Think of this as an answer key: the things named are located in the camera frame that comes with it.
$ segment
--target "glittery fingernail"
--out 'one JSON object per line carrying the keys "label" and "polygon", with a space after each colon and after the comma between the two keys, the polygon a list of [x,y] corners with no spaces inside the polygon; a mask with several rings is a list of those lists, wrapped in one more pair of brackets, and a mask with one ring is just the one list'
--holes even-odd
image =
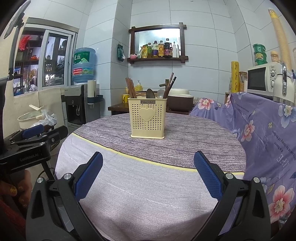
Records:
{"label": "glittery fingernail", "polygon": [[9,191],[14,194],[14,195],[17,195],[17,189],[15,187],[10,187],[9,188]]}

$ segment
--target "microwave door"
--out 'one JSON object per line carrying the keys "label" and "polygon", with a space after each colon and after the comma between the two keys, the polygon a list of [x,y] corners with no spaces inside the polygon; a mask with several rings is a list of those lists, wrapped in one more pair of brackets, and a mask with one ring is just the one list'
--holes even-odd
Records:
{"label": "microwave door", "polygon": [[248,71],[248,92],[265,94],[266,92],[265,72],[266,72],[266,67],[252,69]]}

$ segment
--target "purple fabric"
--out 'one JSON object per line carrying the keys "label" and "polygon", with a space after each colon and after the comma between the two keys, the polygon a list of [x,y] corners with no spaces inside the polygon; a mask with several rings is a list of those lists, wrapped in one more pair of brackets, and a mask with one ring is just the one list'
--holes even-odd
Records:
{"label": "purple fabric", "polygon": [[216,121],[237,137],[247,157],[244,179],[260,178],[272,223],[287,217],[296,203],[296,107],[238,92],[226,104],[203,98],[190,115]]}

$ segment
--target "beige plastic basket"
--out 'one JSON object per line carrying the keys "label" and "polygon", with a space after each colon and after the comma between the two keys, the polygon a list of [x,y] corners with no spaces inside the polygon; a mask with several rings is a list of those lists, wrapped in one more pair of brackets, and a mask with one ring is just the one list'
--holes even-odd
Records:
{"label": "beige plastic basket", "polygon": [[163,139],[167,99],[128,99],[131,137]]}

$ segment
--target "yellow plastic wrap roll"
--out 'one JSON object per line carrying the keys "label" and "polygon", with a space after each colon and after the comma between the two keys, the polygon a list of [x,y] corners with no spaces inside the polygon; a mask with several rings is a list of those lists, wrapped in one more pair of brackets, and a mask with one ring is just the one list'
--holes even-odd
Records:
{"label": "yellow plastic wrap roll", "polygon": [[231,61],[231,92],[239,92],[239,63]]}
{"label": "yellow plastic wrap roll", "polygon": [[288,70],[292,70],[292,64],[291,64],[291,56],[289,53],[289,46],[288,46],[288,41],[287,37],[285,35],[283,26],[275,13],[275,11],[272,8],[268,9],[269,15],[271,17],[272,23],[274,25],[274,30],[276,33],[276,37],[279,43],[279,48],[281,50],[281,59],[283,62],[285,62],[286,67]]}

